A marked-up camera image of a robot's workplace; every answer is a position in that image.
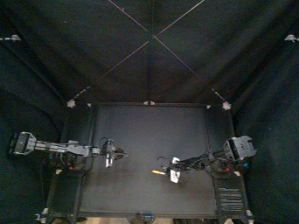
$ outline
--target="yellow object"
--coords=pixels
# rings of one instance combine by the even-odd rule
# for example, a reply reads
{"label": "yellow object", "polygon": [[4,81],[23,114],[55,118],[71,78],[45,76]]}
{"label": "yellow object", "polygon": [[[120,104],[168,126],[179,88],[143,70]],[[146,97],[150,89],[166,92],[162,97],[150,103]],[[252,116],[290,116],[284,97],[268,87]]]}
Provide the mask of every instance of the yellow object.
{"label": "yellow object", "polygon": [[152,170],[152,173],[166,175],[166,173],[164,173],[164,172],[162,172],[162,171],[156,171],[156,170]]}

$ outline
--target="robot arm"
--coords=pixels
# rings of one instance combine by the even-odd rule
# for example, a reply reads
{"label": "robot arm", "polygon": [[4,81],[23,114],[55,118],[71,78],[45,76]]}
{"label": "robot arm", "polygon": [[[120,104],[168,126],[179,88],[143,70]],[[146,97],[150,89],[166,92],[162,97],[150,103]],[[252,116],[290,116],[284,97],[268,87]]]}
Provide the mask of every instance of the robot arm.
{"label": "robot arm", "polygon": [[223,150],[184,160],[175,157],[168,166],[162,166],[163,171],[154,171],[154,173],[171,176],[171,181],[175,183],[179,182],[180,172],[191,169],[206,170],[215,178],[227,178],[230,174],[244,172],[248,168],[248,160],[256,152],[248,136],[232,137],[226,141]]}
{"label": "robot arm", "polygon": [[32,133],[21,132],[15,135],[11,143],[9,153],[13,155],[27,156],[35,151],[61,155],[73,154],[84,158],[104,156],[107,159],[107,167],[112,166],[114,160],[123,158],[127,154],[124,151],[114,146],[114,141],[107,139],[102,149],[98,146],[86,146],[76,141],[68,143],[48,143],[36,139]]}

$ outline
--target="black backdrop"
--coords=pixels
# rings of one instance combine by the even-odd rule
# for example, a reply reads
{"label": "black backdrop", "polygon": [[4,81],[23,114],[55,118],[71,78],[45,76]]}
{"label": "black backdrop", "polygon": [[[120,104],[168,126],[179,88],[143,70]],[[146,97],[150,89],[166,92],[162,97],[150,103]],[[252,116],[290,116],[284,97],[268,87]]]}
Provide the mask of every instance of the black backdrop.
{"label": "black backdrop", "polygon": [[[116,3],[147,25],[146,1]],[[198,2],[155,3],[156,34]],[[21,219],[43,207],[40,159],[23,160],[29,168],[16,169],[19,163],[5,157],[9,136],[27,129],[57,141],[63,104],[147,41],[147,35],[106,1],[4,0],[0,6],[1,37],[17,33],[23,38],[0,45],[0,218]],[[220,103],[203,85],[210,83],[232,102],[238,134],[255,139],[247,191],[263,223],[299,222],[299,45],[283,41],[287,34],[299,33],[298,15],[298,1],[206,1],[162,36],[200,78],[154,42],[151,73],[144,48],[79,98],[83,102]],[[7,179],[23,189],[12,191]],[[32,204],[20,207],[28,201]]]}

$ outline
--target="support wire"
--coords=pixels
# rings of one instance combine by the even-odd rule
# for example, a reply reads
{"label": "support wire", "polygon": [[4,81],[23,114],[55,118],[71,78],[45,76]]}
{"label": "support wire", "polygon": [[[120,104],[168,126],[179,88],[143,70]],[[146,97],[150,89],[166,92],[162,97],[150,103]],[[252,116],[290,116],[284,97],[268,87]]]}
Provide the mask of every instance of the support wire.
{"label": "support wire", "polygon": [[128,15],[128,13],[126,12],[126,9],[120,8],[116,3],[112,0],[108,0],[115,6],[116,8],[131,18],[131,20],[148,32],[148,30],[142,26],[142,24]]}
{"label": "support wire", "polygon": [[187,12],[184,12],[183,14],[182,14],[182,16],[179,17],[179,18],[176,18],[175,20],[174,20],[174,22],[170,24],[170,25],[167,25],[166,27],[164,27],[164,29],[155,35],[156,37],[159,37],[170,28],[171,28],[171,26],[174,26],[174,24],[176,24],[176,22],[179,21],[179,20],[182,20],[182,18],[184,18],[202,4],[203,4],[203,2],[204,2],[206,0],[202,0],[199,3],[196,3],[192,7],[191,7],[191,9],[187,11]]}
{"label": "support wire", "polygon": [[148,41],[146,41],[135,50],[131,52],[124,59],[122,59],[116,65],[104,73],[100,75],[100,77],[72,97],[71,101],[78,99],[83,93],[87,92],[87,90],[96,84],[99,81],[140,51],[142,48],[148,44]]}
{"label": "support wire", "polygon": [[[192,74],[195,74],[196,76],[202,77],[192,69],[191,67],[187,65],[187,63],[182,60],[182,58],[175,54],[175,52],[170,49],[170,47],[164,44],[164,42],[156,37],[154,36],[154,38],[156,39],[156,41],[163,45],[163,47],[167,49],[167,51],[172,54],[172,56],[183,63],[183,65],[188,68],[188,70],[191,71]],[[210,88],[210,90],[212,91],[212,93],[226,102],[227,100],[224,99],[224,97],[220,95],[220,93],[215,90],[215,88],[206,84],[207,87]]]}

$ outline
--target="black fabric wall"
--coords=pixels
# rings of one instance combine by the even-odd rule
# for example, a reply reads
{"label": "black fabric wall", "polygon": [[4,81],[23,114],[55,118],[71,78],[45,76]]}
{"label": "black fabric wall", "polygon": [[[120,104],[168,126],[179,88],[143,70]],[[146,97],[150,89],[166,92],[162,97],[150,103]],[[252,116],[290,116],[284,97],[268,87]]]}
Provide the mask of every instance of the black fabric wall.
{"label": "black fabric wall", "polygon": [[47,192],[40,175],[43,157],[9,157],[11,137],[28,131],[41,140],[60,141],[65,116],[60,97],[43,79],[45,75],[41,78],[36,74],[44,71],[29,60],[28,51],[19,45],[0,43],[0,223],[33,223]]}
{"label": "black fabric wall", "polygon": [[238,134],[258,149],[248,200],[262,223],[299,223],[299,45],[283,42],[236,100]]}

